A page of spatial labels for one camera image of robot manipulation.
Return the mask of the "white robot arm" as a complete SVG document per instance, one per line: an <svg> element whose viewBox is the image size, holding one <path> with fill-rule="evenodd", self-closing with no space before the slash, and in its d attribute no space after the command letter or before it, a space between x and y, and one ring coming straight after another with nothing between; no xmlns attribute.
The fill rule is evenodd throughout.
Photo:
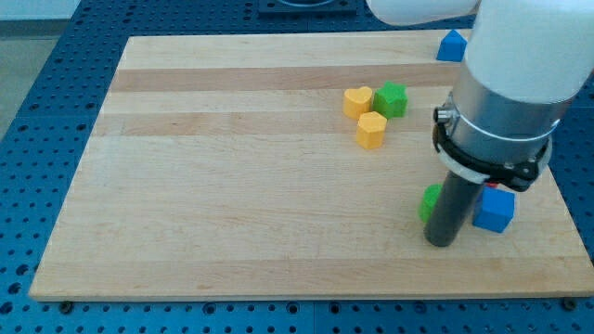
<svg viewBox="0 0 594 334"><path fill-rule="evenodd" d="M407 26L475 14L458 79L433 113L433 144L458 176L525 191L593 71L593 0L368 0Z"/></svg>

